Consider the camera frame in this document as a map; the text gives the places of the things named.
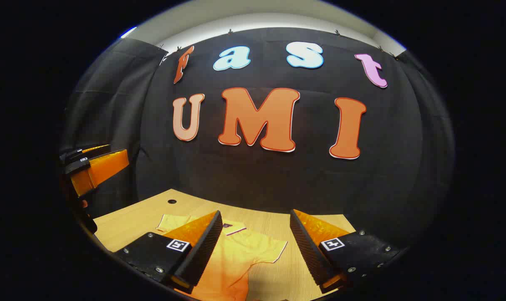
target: table surface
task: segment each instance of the table surface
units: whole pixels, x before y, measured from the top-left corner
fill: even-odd
[[[176,203],[168,203],[170,199],[176,200]],[[220,210],[224,219],[243,222],[249,230],[260,232],[276,240],[288,241],[285,251],[276,263],[257,263],[249,268],[247,301],[284,299],[310,301],[327,295],[322,294],[320,288],[314,283],[299,252],[289,226],[290,214],[228,206],[170,189],[96,218],[98,231],[95,235],[108,250],[115,252],[149,231],[156,232],[163,214],[201,217],[215,210]],[[355,232],[343,214],[315,215],[315,217],[350,233]]]

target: black fabric backdrop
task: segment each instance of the black fabric backdrop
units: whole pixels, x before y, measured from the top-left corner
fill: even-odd
[[[314,70],[290,66],[285,47],[294,41],[320,45],[323,65]],[[232,46],[248,46],[251,63],[243,69],[213,70],[219,53]],[[263,28],[196,43],[183,78],[173,84],[178,58],[188,48],[159,65],[162,50],[123,39],[77,86],[62,147],[111,143],[127,148],[131,161],[89,200],[93,217],[177,189],[269,212],[343,213],[356,228],[400,247],[431,222],[448,187],[454,141],[441,97],[414,64],[326,32]],[[381,64],[387,88],[366,78],[354,57],[360,53]],[[268,151],[258,141],[251,147],[244,141],[238,146],[218,143],[226,106],[221,92],[231,87],[247,88],[257,108],[274,88],[299,91],[292,124],[295,151]],[[171,103],[197,93],[205,94],[198,135],[180,141],[173,133]],[[337,139],[337,97],[366,105],[356,160],[332,158],[328,152]],[[184,126],[189,122],[186,104]]]

